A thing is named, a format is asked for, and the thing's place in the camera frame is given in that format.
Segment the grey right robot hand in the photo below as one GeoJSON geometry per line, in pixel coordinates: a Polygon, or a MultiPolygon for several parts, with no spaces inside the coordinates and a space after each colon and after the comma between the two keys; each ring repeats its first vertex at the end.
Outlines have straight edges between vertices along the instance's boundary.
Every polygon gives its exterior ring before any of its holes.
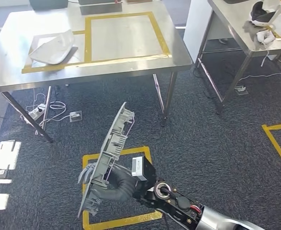
{"type": "Polygon", "coordinates": [[[94,184],[91,192],[101,200],[126,201],[136,190],[137,180],[119,165],[114,164],[111,169],[108,168],[105,176],[108,177],[107,181],[111,188],[102,189],[94,184]]]}

